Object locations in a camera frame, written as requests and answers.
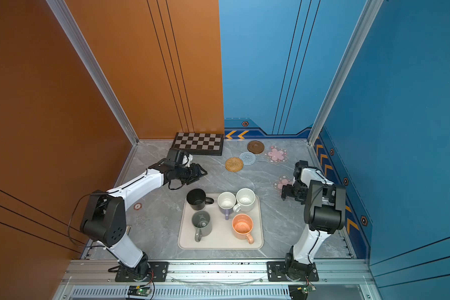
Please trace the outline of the blue woven round coaster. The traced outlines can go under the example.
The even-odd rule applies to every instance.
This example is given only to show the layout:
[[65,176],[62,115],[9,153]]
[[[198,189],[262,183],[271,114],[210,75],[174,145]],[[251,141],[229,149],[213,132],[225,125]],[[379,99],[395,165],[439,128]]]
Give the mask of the blue woven round coaster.
[[252,152],[242,152],[239,159],[243,162],[243,165],[251,166],[256,162],[256,155]]

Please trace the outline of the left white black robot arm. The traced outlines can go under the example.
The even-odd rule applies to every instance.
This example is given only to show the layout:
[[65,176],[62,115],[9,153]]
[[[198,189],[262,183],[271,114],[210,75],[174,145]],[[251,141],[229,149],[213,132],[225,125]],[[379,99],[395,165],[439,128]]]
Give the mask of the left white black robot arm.
[[186,151],[171,148],[167,157],[152,164],[134,179],[108,191],[97,190],[89,195],[80,231],[108,250],[118,261],[118,272],[132,281],[151,279],[152,267],[147,254],[126,234],[126,211],[171,181],[190,185],[208,172]]

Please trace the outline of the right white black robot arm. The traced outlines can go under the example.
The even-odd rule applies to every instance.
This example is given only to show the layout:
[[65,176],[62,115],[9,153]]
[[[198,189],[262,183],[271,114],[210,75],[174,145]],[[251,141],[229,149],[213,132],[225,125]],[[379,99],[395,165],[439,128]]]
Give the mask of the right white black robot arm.
[[284,273],[291,281],[318,281],[315,256],[322,244],[345,225],[346,189],[301,160],[295,164],[292,183],[281,188],[281,198],[304,205],[305,222],[299,241],[286,254]]

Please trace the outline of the orange peach mug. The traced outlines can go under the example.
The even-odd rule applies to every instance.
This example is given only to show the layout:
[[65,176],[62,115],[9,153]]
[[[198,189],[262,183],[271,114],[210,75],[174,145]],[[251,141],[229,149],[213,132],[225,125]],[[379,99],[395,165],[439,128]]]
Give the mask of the orange peach mug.
[[254,237],[251,234],[253,228],[253,220],[247,214],[238,214],[232,220],[232,230],[234,235],[239,240],[246,240],[250,245],[255,242]]

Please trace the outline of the beige rectangular serving tray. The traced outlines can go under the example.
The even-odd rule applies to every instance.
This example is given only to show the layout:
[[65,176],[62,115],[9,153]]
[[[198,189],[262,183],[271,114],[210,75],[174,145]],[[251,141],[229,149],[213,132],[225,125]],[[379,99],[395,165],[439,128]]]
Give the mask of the beige rectangular serving tray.
[[261,220],[260,198],[256,197],[253,209],[247,213],[251,217],[254,227],[251,236],[254,242],[250,244],[245,239],[235,236],[232,228],[232,220],[236,216],[233,213],[230,218],[225,219],[225,215],[220,211],[217,203],[207,205],[204,211],[211,216],[211,234],[203,237],[200,242],[195,241],[196,229],[192,224],[192,217],[195,210],[184,202],[181,226],[178,236],[178,246],[183,250],[258,250],[264,245],[263,227]]

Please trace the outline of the woven rattan round coaster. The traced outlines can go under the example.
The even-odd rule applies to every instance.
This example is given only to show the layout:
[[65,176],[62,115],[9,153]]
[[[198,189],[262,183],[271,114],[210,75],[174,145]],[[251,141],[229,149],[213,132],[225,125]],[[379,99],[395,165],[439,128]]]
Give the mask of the woven rattan round coaster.
[[229,172],[236,173],[238,171],[241,171],[244,167],[244,162],[239,157],[230,157],[225,162],[225,168]]

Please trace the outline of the pink flower coaster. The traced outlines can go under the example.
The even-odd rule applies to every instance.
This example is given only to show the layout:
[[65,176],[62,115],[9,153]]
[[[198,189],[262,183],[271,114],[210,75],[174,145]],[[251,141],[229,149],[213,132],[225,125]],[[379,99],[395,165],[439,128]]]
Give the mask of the pink flower coaster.
[[269,150],[264,152],[264,155],[272,164],[285,163],[288,160],[288,152],[276,146],[271,146]]
[[276,182],[274,182],[273,187],[276,191],[281,192],[283,186],[292,185],[293,182],[294,182],[293,178],[289,178],[287,176],[282,175],[278,177],[278,180]]

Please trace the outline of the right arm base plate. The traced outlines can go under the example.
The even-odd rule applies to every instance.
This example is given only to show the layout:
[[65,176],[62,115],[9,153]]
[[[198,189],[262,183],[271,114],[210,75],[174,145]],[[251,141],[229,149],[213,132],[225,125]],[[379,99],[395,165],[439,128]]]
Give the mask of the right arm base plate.
[[313,283],[320,280],[315,263],[301,264],[294,261],[286,266],[284,261],[268,261],[266,266],[270,282],[309,281]]

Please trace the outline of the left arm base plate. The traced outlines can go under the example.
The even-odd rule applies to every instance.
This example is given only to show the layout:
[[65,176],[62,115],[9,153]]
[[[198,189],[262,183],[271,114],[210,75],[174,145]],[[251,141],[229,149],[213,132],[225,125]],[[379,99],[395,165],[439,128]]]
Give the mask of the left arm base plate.
[[162,283],[166,281],[168,273],[169,262],[166,261],[148,261],[146,264],[140,264],[135,268],[129,268],[119,264],[116,267],[109,269],[110,272],[116,271],[115,281],[122,282],[137,282],[148,283]]

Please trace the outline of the brown wooden round coaster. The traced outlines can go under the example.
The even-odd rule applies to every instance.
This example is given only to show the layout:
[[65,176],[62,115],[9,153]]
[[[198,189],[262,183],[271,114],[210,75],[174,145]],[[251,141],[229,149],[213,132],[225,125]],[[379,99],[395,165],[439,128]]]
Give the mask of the brown wooden round coaster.
[[255,155],[261,154],[265,150],[265,145],[261,141],[250,141],[247,150]]

